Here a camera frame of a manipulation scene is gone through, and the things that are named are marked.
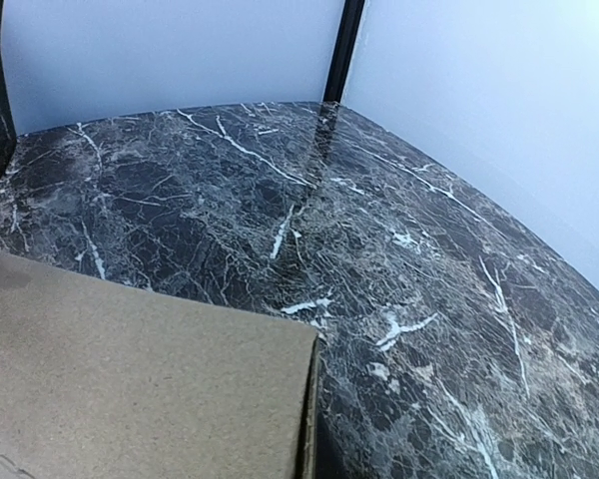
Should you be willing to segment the brown cardboard box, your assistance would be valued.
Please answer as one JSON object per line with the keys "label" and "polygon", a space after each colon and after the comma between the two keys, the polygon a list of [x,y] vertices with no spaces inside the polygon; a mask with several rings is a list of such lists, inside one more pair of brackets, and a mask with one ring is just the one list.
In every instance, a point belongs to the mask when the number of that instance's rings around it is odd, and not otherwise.
{"label": "brown cardboard box", "polygon": [[0,251],[0,478],[310,478],[318,341]]}

